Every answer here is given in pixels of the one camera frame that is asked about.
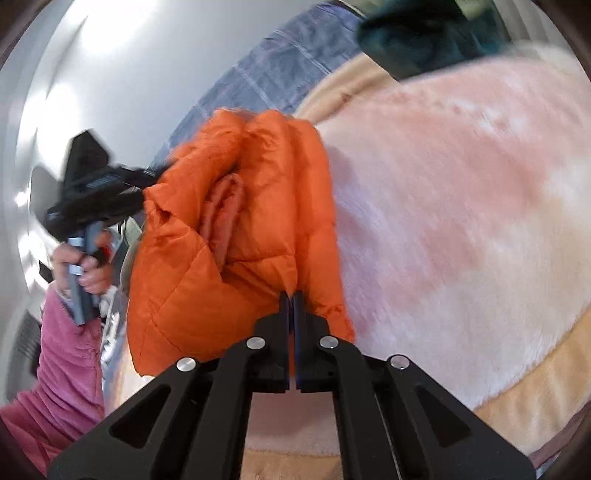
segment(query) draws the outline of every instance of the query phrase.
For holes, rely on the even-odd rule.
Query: jacket sleeve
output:
[[[41,327],[38,384],[0,409],[8,430],[44,475],[63,449],[105,416],[100,337],[100,320],[75,326],[50,286]]]

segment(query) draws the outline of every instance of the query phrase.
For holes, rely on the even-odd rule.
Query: metal screw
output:
[[[390,359],[390,365],[392,365],[397,370],[404,370],[410,365],[410,360],[404,355],[394,355]]]
[[[197,361],[194,358],[191,358],[189,356],[186,356],[185,358],[181,358],[177,362],[177,368],[181,372],[190,372],[191,370],[194,370],[196,366],[197,366]]]
[[[320,339],[320,346],[323,348],[335,348],[339,344],[339,340],[332,335],[327,335]]]
[[[261,337],[250,337],[246,341],[246,346],[251,350],[260,350],[266,345],[266,341]]]

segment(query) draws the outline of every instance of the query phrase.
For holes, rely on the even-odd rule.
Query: human hand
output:
[[[96,237],[95,244],[99,248],[106,247],[111,241],[111,233],[103,231]],[[113,266],[110,263],[99,268],[96,258],[85,256],[73,246],[63,243],[53,253],[53,277],[58,290],[65,296],[70,297],[68,264],[79,264],[84,269],[85,273],[78,281],[88,293],[102,295],[111,286]]]

